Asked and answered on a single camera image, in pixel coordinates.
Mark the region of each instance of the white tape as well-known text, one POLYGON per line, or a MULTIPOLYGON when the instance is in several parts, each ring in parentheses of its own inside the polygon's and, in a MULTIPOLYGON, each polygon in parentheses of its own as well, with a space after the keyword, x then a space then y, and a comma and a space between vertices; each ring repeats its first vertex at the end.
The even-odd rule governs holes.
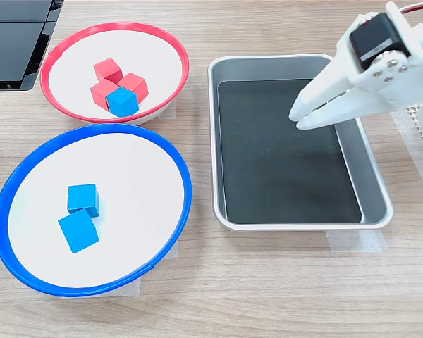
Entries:
POLYGON ((332 252, 382 252, 387 250, 381 230, 327 230, 332 252))
POLYGON ((168 108, 166 108, 163 113, 158 115, 160 120, 173 120, 176 118, 176 111, 177 111, 177 98, 174 98, 172 102, 169 104, 168 108))

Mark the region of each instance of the blue cube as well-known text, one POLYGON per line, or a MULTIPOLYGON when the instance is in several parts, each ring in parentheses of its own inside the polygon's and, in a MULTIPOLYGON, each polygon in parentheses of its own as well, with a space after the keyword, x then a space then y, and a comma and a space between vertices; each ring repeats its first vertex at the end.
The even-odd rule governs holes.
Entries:
POLYGON ((99 192, 95 184, 72 185, 68 188, 68 212, 86 209, 91 217, 99 215, 99 192))
POLYGON ((123 87, 109 94, 106 102, 108 102, 110 113, 119 118, 133 115, 140 109, 136 94, 123 87))
POLYGON ((73 254, 99 241, 96 227, 85 209, 60 219, 58 223, 73 254))

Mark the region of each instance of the metal tray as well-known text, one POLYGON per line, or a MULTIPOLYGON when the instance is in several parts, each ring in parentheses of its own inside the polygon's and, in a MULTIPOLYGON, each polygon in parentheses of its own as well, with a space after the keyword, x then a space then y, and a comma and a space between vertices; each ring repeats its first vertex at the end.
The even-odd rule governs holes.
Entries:
POLYGON ((288 112, 331 60, 218 58, 209 66, 213 205, 232 230, 379 229, 393 207, 359 119, 299 131, 288 112))

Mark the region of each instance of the table surface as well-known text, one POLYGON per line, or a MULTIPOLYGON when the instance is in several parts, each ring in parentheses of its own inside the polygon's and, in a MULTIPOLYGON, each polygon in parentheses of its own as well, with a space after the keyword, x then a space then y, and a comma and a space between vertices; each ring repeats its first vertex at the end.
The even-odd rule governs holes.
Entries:
MULTIPOLYGON (((230 232, 212 211, 207 66, 220 56, 331 54, 359 13, 383 1, 67 1, 50 49, 117 20, 173 33, 189 80, 175 120, 147 128, 170 140, 192 175, 194 201, 178 258, 142 278, 141 295, 57 299, 0 261, 0 337, 423 337, 423 181, 389 114, 364 118, 396 214, 382 253, 336 253, 324 232, 230 232)), ((416 19, 423 20, 423 13, 416 19)), ((0 190, 34 149, 83 125, 39 83, 0 92, 0 190)))

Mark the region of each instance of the blue rim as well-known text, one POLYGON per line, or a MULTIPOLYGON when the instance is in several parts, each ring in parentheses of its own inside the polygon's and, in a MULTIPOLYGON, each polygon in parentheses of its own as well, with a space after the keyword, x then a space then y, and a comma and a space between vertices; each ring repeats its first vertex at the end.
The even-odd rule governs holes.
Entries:
POLYGON ((64 297, 80 297, 80 296, 92 296, 93 294, 101 294, 108 292, 118 287, 136 280, 148 271, 150 271, 171 249, 179 238, 183 228, 185 227, 190 213, 192 203, 192 184, 191 177, 188 172, 188 167, 183 160, 177 149, 162 136, 151 132, 150 130, 137 127, 134 125, 123 125, 123 124, 101 124, 101 125, 89 125, 87 127, 81 127, 75 130, 71 130, 65 134, 61 134, 54 139, 41 145, 35 151, 33 151, 22 163, 13 171, 11 176, 6 181, 3 189, 0 193, 0 258, 8 270, 21 282, 25 283, 29 287, 46 294, 53 294, 54 296, 64 297), (16 255, 14 254, 13 248, 8 235, 8 217, 13 202, 14 196, 19 189, 22 181, 27 177, 28 173, 44 158, 54 153, 55 151, 80 141, 81 139, 87 139, 88 137, 97 136, 101 134, 111 133, 123 133, 132 134, 139 137, 148 139, 160 146, 176 163, 183 180, 183 187, 185 189, 185 197, 183 201, 183 210, 178 221, 177 228, 168 240, 163 249, 149 262, 139 267, 129 275, 122 277, 113 282, 98 285, 95 287, 60 287, 57 285, 49 284, 40 280, 39 278, 28 272, 22 264, 20 264, 16 255))

